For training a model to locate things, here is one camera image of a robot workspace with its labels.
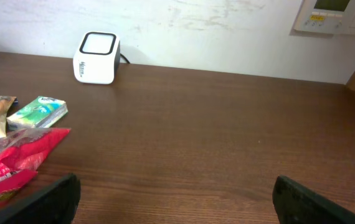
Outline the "green tissue pack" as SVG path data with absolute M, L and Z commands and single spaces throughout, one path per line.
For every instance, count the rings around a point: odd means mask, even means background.
M 6 119 L 11 130 L 49 128 L 67 113 L 68 108 L 65 101 L 38 96 Z

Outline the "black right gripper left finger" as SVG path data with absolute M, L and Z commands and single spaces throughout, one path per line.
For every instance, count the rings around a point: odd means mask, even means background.
M 71 224 L 80 196 L 80 179 L 75 174 L 68 174 L 0 210 L 0 224 Z

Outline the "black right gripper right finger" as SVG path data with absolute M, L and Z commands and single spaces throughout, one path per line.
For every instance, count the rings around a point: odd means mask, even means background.
M 355 224 L 355 213 L 280 175 L 272 201 L 281 224 Z

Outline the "red candy bag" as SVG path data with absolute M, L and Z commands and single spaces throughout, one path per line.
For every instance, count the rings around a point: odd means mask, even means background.
M 38 167 L 69 132 L 69 128 L 29 128 L 0 139 L 0 204 L 37 175 Z

